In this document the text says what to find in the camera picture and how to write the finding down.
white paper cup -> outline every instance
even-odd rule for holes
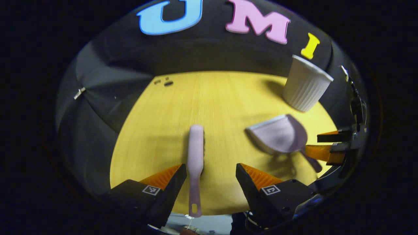
[[[292,58],[283,98],[293,108],[306,112],[318,102],[334,79],[315,64],[296,55]]]

yellow table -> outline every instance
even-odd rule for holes
[[[281,97],[286,78],[247,72],[189,72],[155,77],[128,115],[113,152],[110,185],[126,179],[140,181],[168,167],[187,163],[188,132],[193,124],[205,131],[204,170],[201,175],[203,215],[248,210],[235,178],[244,163],[282,180],[308,185],[330,167],[315,173],[299,153],[271,156],[254,146],[247,126],[282,114],[293,115],[308,133],[336,130],[320,103],[308,112],[290,107]],[[187,214],[189,178],[183,184],[173,212]]]

pink letter m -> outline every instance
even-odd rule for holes
[[[251,23],[255,34],[262,34],[268,27],[271,30],[265,33],[266,37],[274,42],[286,44],[287,24],[290,20],[285,16],[270,12],[266,16],[257,7],[246,0],[229,0],[234,4],[234,18],[226,25],[226,29],[233,33],[248,33],[250,28],[246,25],[246,19]]]

purple dustpan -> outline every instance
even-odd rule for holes
[[[322,170],[317,160],[306,156],[305,145],[308,134],[294,117],[281,115],[246,128],[251,138],[266,153],[291,153],[300,151],[316,172]]]

purple brush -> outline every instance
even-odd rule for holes
[[[203,126],[193,125],[190,127],[187,156],[187,168],[190,177],[189,215],[194,218],[202,216],[199,182],[203,170],[203,138]]]

